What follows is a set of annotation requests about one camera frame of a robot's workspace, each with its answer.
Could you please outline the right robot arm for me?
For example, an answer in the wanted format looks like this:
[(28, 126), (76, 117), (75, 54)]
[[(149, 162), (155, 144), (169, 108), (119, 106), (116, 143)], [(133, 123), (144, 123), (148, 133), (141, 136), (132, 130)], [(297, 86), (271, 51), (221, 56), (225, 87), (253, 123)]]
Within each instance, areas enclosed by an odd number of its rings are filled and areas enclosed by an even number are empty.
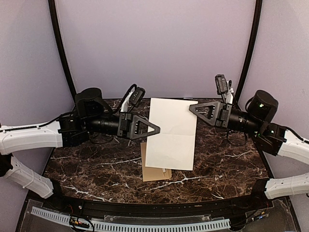
[(220, 101), (193, 104), (189, 110), (209, 126), (246, 134), (258, 149), (268, 154), (308, 164), (308, 140), (289, 127), (272, 123), (278, 106), (274, 97), (258, 90), (247, 101), (245, 111)]

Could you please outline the brown paper envelope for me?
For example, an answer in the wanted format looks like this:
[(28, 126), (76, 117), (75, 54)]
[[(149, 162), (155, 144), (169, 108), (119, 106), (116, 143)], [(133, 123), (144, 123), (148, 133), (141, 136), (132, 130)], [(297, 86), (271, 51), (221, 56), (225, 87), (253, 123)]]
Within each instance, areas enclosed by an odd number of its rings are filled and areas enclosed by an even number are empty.
[(140, 144), (140, 151), (141, 151), (141, 161), (142, 161), (143, 182), (171, 179), (172, 177), (171, 169), (166, 169), (167, 172), (163, 173), (162, 169), (160, 168), (153, 168), (153, 167), (145, 166), (145, 159), (146, 159), (146, 143), (145, 142)]

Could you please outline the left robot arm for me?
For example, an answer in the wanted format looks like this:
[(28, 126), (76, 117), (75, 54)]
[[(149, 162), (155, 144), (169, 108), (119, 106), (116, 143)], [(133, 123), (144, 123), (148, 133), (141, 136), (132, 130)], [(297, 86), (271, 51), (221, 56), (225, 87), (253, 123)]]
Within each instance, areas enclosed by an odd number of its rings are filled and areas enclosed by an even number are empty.
[(43, 177), (22, 164), (13, 153), (36, 148), (75, 147), (90, 140), (93, 133), (101, 133), (135, 140), (160, 133), (160, 128), (131, 112), (137, 107), (145, 90), (133, 84), (112, 109), (102, 98), (99, 88), (92, 87), (75, 95), (72, 111), (61, 114), (43, 124), (1, 126), (0, 175), (38, 194), (58, 211), (68, 207), (60, 184)]

